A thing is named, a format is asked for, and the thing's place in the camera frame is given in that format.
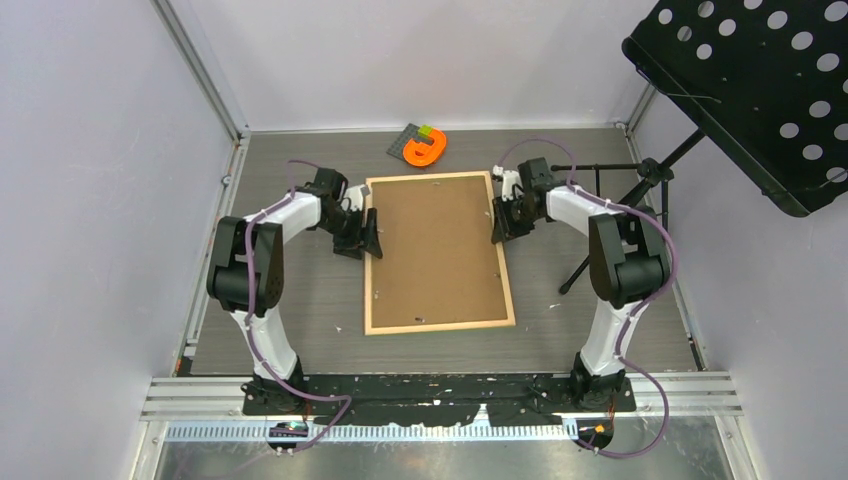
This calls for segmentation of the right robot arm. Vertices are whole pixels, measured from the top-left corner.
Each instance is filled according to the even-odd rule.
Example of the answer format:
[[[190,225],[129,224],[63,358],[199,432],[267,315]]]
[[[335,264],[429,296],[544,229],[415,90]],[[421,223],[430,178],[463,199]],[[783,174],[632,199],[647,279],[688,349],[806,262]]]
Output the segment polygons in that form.
[[[539,220],[564,223],[588,239],[597,304],[569,375],[568,398],[579,409],[596,410],[622,390],[632,330],[672,280],[668,232],[649,208],[621,205],[555,179],[543,158],[514,170],[497,164],[491,177],[500,185],[492,201],[492,243],[525,236]]]

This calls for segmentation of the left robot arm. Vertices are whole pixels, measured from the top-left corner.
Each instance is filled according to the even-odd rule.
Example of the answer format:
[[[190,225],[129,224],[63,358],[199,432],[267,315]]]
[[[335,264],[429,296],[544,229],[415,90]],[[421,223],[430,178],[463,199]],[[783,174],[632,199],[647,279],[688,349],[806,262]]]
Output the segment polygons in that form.
[[[318,167],[311,181],[291,185],[270,206],[218,221],[206,290],[238,324],[251,353],[253,378],[243,387],[249,400],[293,414],[306,400],[324,399],[309,393],[285,333],[280,309],[285,246],[302,232],[323,230],[336,255],[382,258],[378,214],[366,206],[368,195],[368,186],[351,185],[339,171]]]

